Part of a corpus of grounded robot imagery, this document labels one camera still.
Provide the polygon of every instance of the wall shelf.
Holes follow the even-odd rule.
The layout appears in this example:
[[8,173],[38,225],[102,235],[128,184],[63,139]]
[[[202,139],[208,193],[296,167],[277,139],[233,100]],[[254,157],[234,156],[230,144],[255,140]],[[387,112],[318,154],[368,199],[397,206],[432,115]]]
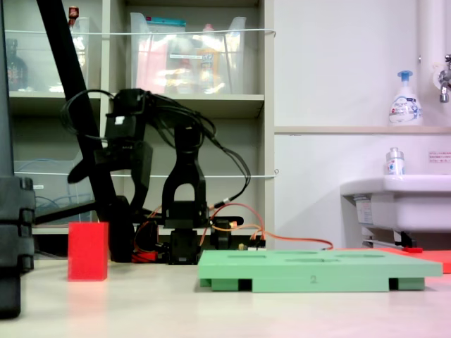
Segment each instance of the wall shelf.
[[[90,93],[92,108],[100,112],[100,93]],[[13,116],[57,118],[66,99],[64,93],[53,92],[10,92]]]
[[429,126],[279,126],[275,134],[451,134],[451,127]]

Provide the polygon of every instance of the table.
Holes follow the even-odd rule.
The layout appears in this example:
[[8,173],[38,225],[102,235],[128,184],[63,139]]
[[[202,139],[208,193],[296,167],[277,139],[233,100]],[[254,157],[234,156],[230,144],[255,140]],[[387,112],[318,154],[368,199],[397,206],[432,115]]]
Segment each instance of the table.
[[253,294],[200,289],[196,274],[110,263],[105,282],[67,282],[67,261],[36,261],[0,337],[451,337],[451,275],[424,292]]

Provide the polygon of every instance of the red cube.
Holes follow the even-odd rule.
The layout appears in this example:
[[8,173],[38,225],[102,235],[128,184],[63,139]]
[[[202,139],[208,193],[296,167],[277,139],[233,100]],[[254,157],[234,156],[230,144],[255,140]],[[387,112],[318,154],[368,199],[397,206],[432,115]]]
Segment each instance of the red cube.
[[108,271],[108,223],[69,223],[68,280],[105,280]]

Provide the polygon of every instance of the shelf board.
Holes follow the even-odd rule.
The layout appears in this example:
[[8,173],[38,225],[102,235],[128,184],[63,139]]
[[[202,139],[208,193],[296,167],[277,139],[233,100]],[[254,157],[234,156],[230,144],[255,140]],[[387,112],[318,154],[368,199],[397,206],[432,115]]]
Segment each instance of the shelf board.
[[275,134],[451,134],[451,127],[429,126],[279,126]]
[[125,0],[129,6],[256,7],[259,0]]
[[261,94],[165,94],[207,118],[257,118],[264,105]]
[[[169,236],[172,229],[162,229],[160,228],[159,234],[161,236]],[[250,236],[255,232],[254,229],[241,229],[233,231],[232,234],[235,236]],[[33,234],[68,234],[69,229],[67,225],[38,225],[33,227]],[[197,234],[201,236],[204,233],[204,229],[197,229]],[[206,231],[206,235],[210,235],[210,229]]]
[[[100,112],[100,93],[90,93],[94,113]],[[53,92],[10,92],[13,116],[19,117],[59,117],[66,99],[64,93]]]

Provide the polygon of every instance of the faucet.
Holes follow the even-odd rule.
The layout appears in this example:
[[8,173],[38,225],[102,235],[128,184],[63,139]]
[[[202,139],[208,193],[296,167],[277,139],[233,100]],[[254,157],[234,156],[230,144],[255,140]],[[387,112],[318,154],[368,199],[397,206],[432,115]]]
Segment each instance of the faucet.
[[444,77],[443,80],[440,81],[440,102],[442,104],[446,104],[450,101],[450,95],[448,94],[448,81],[449,79],[447,77]]
[[451,80],[451,54],[445,56],[445,61],[448,64],[447,70],[442,70],[440,72],[440,102],[446,104],[450,101],[450,95],[448,94],[448,87]]

